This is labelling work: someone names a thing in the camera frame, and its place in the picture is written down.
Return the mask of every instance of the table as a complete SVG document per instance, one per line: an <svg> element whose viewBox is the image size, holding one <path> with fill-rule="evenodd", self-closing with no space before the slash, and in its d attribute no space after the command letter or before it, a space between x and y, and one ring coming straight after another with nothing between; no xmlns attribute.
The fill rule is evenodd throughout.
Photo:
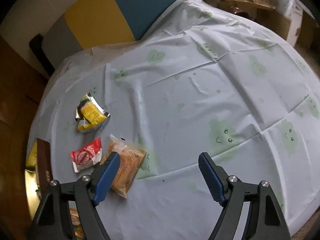
<svg viewBox="0 0 320 240"><path fill-rule="evenodd" d="M257 10L274 10L274 6L261 0L203 0L221 10L234 13L235 8L247 12L251 17L256 18Z"/></svg>

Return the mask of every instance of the yellow package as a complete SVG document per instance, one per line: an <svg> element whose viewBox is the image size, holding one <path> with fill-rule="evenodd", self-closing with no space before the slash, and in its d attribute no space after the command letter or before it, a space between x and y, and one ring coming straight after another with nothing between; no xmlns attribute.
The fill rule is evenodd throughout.
<svg viewBox="0 0 320 240"><path fill-rule="evenodd" d="M37 163L37 140L32 145L30 154L26 160L26 168L33 171Z"/></svg>
<svg viewBox="0 0 320 240"><path fill-rule="evenodd" d="M91 132L100 127L110 114L98 105L91 93L87 93L76 110L77 129L80 132Z"/></svg>

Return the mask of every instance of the plastic tablecloth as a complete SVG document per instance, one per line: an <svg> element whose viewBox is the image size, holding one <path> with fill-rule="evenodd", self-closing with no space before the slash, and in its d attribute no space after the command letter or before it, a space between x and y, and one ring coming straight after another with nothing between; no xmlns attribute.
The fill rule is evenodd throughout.
<svg viewBox="0 0 320 240"><path fill-rule="evenodd" d="M111 113L91 133L75 110L91 92ZM51 143L53 177L77 180L70 151L109 136L147 150L128 192L97 206L111 239L208 239L222 208L197 160L208 152L230 175L267 180L291 235L320 204L320 82L272 31L213 8L177 0L140 42L95 47L63 61L33 121ZM236 236L246 222L245 203Z"/></svg>

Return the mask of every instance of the brown snack package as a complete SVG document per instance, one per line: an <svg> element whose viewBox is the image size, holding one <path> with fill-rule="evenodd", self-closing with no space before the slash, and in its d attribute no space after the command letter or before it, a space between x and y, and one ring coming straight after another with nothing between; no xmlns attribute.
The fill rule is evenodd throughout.
<svg viewBox="0 0 320 240"><path fill-rule="evenodd" d="M111 188L120 196L127 198L127 192L136 176L146 151L135 149L111 135L108 149L102 157L100 165L106 161L111 152L117 152L120 155L120 168L112 182Z"/></svg>

